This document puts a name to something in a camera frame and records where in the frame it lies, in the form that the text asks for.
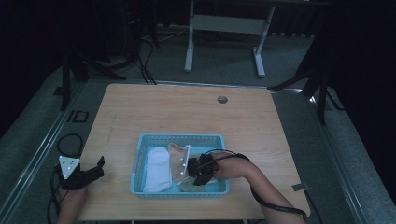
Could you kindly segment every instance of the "white metal table leg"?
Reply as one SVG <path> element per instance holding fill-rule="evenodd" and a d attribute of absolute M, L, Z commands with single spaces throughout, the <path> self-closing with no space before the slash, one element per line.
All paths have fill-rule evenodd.
<path fill-rule="evenodd" d="M 193 28 L 194 20 L 194 1 L 190 1 L 190 25 L 189 25 L 189 45 L 187 46 L 186 63 L 184 65 L 184 71 L 190 72 L 192 69 L 192 55 L 194 53 L 194 42 L 192 40 L 194 35 Z"/>
<path fill-rule="evenodd" d="M 262 46 L 264 45 L 265 37 L 267 37 L 268 30 L 270 28 L 271 19 L 274 15 L 275 7 L 271 7 L 262 27 L 262 38 L 258 47 L 253 48 L 254 60 L 256 61 L 257 75 L 259 77 L 265 77 L 264 66 L 262 64 Z"/>

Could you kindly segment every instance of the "gray floor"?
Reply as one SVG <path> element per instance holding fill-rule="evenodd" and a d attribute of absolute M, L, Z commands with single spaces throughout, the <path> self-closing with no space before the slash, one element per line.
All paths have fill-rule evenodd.
<path fill-rule="evenodd" d="M 154 49 L 147 69 L 159 84 L 273 86 L 294 75 L 313 39 L 269 36 L 262 54 L 265 78 L 256 76 L 251 50 L 258 42 L 256 36 L 222 43 L 209 43 L 198 37 L 196 40 L 190 73 L 184 72 L 185 35 L 161 41 L 160 48 Z M 142 45 L 141 55 L 144 60 L 147 58 L 149 45 Z M 127 77 L 124 83 L 143 83 L 137 66 L 117 73 Z M 75 101 L 66 111 L 60 112 L 62 99 L 52 95 L 61 85 L 60 70 L 55 72 L 0 140 L 0 174 L 6 180 L 0 183 L 3 205 L 0 220 L 46 222 L 50 172 L 59 156 L 56 142 L 68 133 L 87 138 L 106 86 L 115 82 L 94 71 L 91 74 L 88 83 L 73 82 Z M 300 89 L 304 83 L 305 80 L 290 88 Z M 300 93 L 274 92 L 274 100 L 300 177 L 310 186 L 308 193 L 324 223 L 393 223 L 395 206 L 379 181 L 347 113 L 328 104 L 327 126 L 321 126 L 315 117 L 315 105 Z M 71 111 L 89 112 L 90 115 L 85 123 L 67 122 Z M 67 146 L 78 147 L 76 143 Z M 318 214 L 313 207 L 311 210 L 307 222 L 319 223 Z"/>

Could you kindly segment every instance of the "wooden table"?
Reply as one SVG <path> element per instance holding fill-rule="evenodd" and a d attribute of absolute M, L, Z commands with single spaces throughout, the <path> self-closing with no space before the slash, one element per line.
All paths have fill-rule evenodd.
<path fill-rule="evenodd" d="M 219 96 L 228 99 L 218 102 Z M 130 191 L 141 133 L 216 133 L 247 155 L 290 202 L 309 215 L 271 93 L 265 89 L 111 84 L 81 157 L 87 170 L 105 156 L 105 176 L 90 185 L 82 220 L 264 218 L 248 182 L 232 179 L 220 199 L 140 199 Z"/>

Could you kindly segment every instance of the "white cloth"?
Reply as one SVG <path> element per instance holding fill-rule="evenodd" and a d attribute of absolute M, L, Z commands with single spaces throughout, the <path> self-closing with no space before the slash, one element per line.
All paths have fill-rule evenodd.
<path fill-rule="evenodd" d="M 164 147 L 155 147 L 148 153 L 144 192 L 161 192 L 172 187 L 169 160 L 169 152 Z"/>

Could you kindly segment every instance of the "tray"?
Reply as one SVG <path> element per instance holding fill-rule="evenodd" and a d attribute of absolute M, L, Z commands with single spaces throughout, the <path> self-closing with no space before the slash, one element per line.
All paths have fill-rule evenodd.
<path fill-rule="evenodd" d="M 220 179 L 217 183 L 206 184 L 205 191 L 183 192 L 173 181 L 173 186 L 162 192 L 143 192 L 146 183 L 146 165 L 149 151 L 155 147 L 167 148 L 169 143 L 181 147 L 190 145 L 190 154 L 205 153 L 211 149 L 225 149 L 224 139 L 219 134 L 194 134 L 194 133 L 143 133 L 140 135 L 134 166 L 132 170 L 130 190 L 140 198 L 219 198 L 230 189 L 228 179 Z"/>

